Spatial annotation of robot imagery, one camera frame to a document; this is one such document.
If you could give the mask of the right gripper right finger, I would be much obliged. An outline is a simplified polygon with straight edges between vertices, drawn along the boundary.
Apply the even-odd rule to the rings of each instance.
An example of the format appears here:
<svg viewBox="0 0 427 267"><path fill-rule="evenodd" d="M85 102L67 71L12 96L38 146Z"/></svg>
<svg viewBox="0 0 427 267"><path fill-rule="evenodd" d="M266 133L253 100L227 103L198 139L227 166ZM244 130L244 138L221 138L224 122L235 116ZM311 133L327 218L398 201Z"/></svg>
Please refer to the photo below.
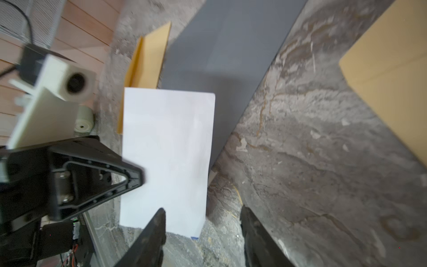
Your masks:
<svg viewBox="0 0 427 267"><path fill-rule="evenodd" d="M249 207L242 207L240 221L247 267L294 267Z"/></svg>

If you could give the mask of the grey envelope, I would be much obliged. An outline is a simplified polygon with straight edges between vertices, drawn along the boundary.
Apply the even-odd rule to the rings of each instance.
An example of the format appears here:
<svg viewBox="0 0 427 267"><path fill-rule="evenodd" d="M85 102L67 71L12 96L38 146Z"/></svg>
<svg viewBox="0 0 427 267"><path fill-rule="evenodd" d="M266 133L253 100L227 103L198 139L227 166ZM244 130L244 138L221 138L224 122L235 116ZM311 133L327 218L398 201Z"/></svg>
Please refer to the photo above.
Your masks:
<svg viewBox="0 0 427 267"><path fill-rule="evenodd" d="M206 1L169 48L161 87L216 96L219 157L305 1Z"/></svg>

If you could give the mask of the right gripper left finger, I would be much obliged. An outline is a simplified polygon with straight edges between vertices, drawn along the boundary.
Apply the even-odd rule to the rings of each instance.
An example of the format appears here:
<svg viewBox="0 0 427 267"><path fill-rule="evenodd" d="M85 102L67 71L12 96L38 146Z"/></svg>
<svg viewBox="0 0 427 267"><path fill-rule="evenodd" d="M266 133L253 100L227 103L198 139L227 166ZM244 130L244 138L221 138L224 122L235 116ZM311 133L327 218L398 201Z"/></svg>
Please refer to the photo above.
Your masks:
<svg viewBox="0 0 427 267"><path fill-rule="evenodd" d="M161 267L166 243L166 211L160 208L115 267Z"/></svg>

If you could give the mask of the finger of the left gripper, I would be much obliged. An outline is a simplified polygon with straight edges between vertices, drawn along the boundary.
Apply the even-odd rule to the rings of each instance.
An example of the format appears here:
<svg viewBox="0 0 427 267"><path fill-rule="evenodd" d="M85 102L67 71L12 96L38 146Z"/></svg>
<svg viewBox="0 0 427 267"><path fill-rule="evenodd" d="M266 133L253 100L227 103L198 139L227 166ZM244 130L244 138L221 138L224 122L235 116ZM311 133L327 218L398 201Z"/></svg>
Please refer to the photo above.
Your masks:
<svg viewBox="0 0 427 267"><path fill-rule="evenodd" d="M98 136L64 140L50 146L48 215L71 219L144 184L144 171L122 160Z"/></svg>

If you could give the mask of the yellow envelope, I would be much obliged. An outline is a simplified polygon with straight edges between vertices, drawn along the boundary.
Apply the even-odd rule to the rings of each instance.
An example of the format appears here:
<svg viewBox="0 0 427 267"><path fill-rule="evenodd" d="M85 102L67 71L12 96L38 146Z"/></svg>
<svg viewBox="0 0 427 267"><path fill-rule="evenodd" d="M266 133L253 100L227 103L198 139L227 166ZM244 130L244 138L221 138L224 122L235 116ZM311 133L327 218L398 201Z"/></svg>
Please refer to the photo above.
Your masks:
<svg viewBox="0 0 427 267"><path fill-rule="evenodd" d="M171 26L172 23L168 22L138 39L125 75L124 88L157 88Z"/></svg>
<svg viewBox="0 0 427 267"><path fill-rule="evenodd" d="M348 85L427 163L427 3L395 1L341 58Z"/></svg>

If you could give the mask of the green tape dispenser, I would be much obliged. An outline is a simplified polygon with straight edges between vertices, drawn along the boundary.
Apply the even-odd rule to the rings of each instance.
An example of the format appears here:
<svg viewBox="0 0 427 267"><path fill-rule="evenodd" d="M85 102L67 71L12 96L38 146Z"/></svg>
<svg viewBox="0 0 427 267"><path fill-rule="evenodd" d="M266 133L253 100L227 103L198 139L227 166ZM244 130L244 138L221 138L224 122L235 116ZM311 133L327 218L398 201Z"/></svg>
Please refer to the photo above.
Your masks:
<svg viewBox="0 0 427 267"><path fill-rule="evenodd" d="M90 133L95 125L93 110L87 106L79 106L75 122L75 132Z"/></svg>

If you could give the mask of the blue bordered letter paper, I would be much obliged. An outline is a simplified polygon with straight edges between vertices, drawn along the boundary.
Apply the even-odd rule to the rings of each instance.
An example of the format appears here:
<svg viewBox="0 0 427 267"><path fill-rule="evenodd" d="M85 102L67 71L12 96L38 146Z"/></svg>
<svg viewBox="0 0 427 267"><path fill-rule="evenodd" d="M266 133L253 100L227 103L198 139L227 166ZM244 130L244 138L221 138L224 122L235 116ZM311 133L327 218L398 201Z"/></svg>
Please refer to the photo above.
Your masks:
<svg viewBox="0 0 427 267"><path fill-rule="evenodd" d="M215 95L125 89L122 157L144 184L121 197L120 224L145 228L159 209L166 231L198 238L206 218Z"/></svg>

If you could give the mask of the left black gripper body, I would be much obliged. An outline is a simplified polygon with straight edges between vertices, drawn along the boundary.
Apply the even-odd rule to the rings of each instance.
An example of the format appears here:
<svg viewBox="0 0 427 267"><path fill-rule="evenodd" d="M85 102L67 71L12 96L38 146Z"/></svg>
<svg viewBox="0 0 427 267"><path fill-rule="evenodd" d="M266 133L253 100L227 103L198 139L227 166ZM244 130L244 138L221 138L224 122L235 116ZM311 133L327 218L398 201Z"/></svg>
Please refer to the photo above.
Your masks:
<svg viewBox="0 0 427 267"><path fill-rule="evenodd" d="M1 233L10 234L43 217L57 221L51 204L52 146L1 147Z"/></svg>

